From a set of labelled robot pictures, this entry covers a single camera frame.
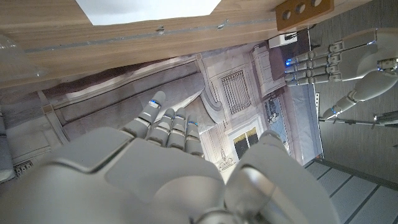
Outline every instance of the gray floor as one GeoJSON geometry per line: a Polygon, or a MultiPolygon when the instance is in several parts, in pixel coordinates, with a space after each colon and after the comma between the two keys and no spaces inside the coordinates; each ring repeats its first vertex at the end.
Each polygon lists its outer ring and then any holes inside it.
{"type": "MultiPolygon", "coordinates": [[[[398,27],[398,1],[374,0],[319,23],[310,31],[312,44],[328,45],[372,27],[398,27]]],[[[319,83],[320,114],[354,88],[356,81],[319,83]]],[[[381,96],[360,102],[339,116],[372,121],[374,113],[398,110],[398,84],[381,96]]],[[[320,123],[325,159],[398,183],[398,128],[320,123]]]]}

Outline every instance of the wooden block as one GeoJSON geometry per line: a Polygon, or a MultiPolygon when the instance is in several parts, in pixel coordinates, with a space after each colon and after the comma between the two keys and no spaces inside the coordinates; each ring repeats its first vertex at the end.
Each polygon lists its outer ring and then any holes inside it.
{"type": "Polygon", "coordinates": [[[287,0],[275,8],[278,31],[287,31],[334,9],[334,0],[287,0]]]}

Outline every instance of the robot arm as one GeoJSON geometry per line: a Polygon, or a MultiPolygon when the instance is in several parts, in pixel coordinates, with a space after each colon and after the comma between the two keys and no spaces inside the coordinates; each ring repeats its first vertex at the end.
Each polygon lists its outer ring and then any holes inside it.
{"type": "Polygon", "coordinates": [[[345,37],[328,47],[288,59],[288,86],[360,80],[355,89],[328,109],[329,119],[359,101],[374,98],[397,82],[398,29],[371,29],[345,37]]]}
{"type": "Polygon", "coordinates": [[[0,223],[338,223],[321,185],[266,131],[225,185],[195,116],[157,113],[158,92],[121,130],[54,150],[0,200],[0,223]]]}
{"type": "Polygon", "coordinates": [[[366,101],[379,96],[392,88],[398,81],[398,58],[391,58],[379,62],[379,70],[369,72],[355,84],[354,90],[330,109],[326,110],[323,118],[330,119],[348,110],[359,101],[366,101]]]}

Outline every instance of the robotic finger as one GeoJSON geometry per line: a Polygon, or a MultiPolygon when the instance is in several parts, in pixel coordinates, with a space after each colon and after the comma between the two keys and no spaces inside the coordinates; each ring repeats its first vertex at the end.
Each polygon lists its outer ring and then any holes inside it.
{"type": "Polygon", "coordinates": [[[147,140],[165,147],[167,139],[169,138],[170,130],[172,129],[174,116],[175,111],[172,108],[167,109],[158,125],[154,127],[152,132],[149,134],[147,140]]]}
{"type": "Polygon", "coordinates": [[[185,109],[179,108],[175,114],[169,140],[167,141],[167,147],[174,147],[184,151],[186,123],[187,120],[185,109]]]}
{"type": "Polygon", "coordinates": [[[185,152],[194,156],[205,158],[203,150],[200,144],[199,130],[198,130],[198,119],[196,115],[191,114],[188,117],[187,124],[187,138],[185,140],[185,152]]]}
{"type": "Polygon", "coordinates": [[[159,113],[165,99],[165,93],[158,91],[148,102],[148,105],[146,105],[138,117],[126,124],[122,128],[122,131],[132,134],[135,138],[145,138],[148,130],[155,122],[156,116],[159,113]]]}

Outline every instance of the wooden surface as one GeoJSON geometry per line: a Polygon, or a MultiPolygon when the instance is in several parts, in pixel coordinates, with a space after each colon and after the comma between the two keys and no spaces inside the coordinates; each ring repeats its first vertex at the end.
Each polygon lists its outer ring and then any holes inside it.
{"type": "Polygon", "coordinates": [[[313,6],[313,0],[287,0],[275,8],[277,27],[279,31],[287,31],[307,21],[328,14],[335,8],[334,0],[322,0],[319,5],[313,6]],[[297,6],[303,5],[302,12],[297,11],[297,6]]]}
{"type": "MultiPolygon", "coordinates": [[[[374,0],[321,22],[310,31],[312,44],[328,45],[372,27],[398,27],[398,1],[374,0]]],[[[357,80],[315,84],[320,92],[320,114],[351,91],[357,80]]],[[[339,118],[373,121],[373,113],[398,110],[398,84],[373,99],[359,102],[339,118]]],[[[398,128],[360,124],[320,123],[326,160],[398,183],[398,128]]]]}
{"type": "MultiPolygon", "coordinates": [[[[335,11],[308,23],[368,1],[336,0],[335,11]]],[[[1,1],[0,34],[15,40],[30,52],[27,56],[31,62],[47,68],[49,73],[2,82],[0,88],[266,40],[278,34],[274,8],[282,2],[222,0],[209,16],[93,26],[75,0],[1,1]],[[227,19],[227,26],[217,30],[216,26],[227,19]],[[157,35],[159,26],[164,26],[166,32],[181,32],[157,35]],[[107,41],[142,34],[140,38],[107,41]],[[87,44],[96,41],[103,43],[87,44]]]]}

